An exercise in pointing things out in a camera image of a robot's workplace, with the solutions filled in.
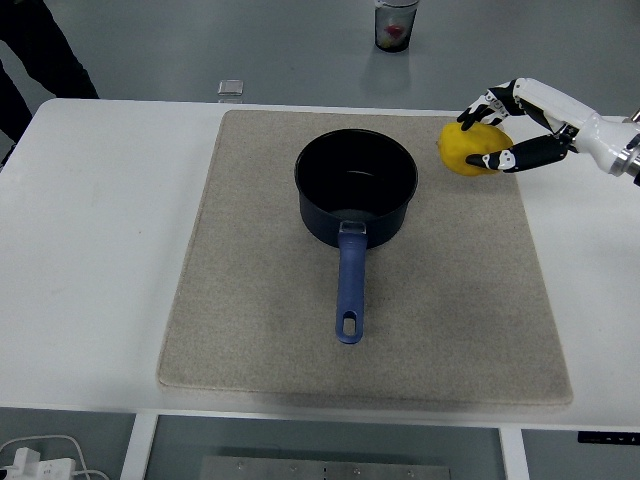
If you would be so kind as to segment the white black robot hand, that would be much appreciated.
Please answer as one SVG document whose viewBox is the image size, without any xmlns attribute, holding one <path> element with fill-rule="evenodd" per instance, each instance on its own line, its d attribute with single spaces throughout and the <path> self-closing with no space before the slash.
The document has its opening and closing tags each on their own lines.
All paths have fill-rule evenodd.
<svg viewBox="0 0 640 480">
<path fill-rule="evenodd" d="M 471 154 L 465 162 L 484 170 L 518 173 L 559 162 L 568 153 L 590 156 L 609 175 L 639 183 L 639 121 L 607 120 L 573 97 L 531 78 L 489 88 L 457 118 L 466 131 L 476 123 L 499 125 L 527 116 L 548 133 L 507 149 Z"/>
</svg>

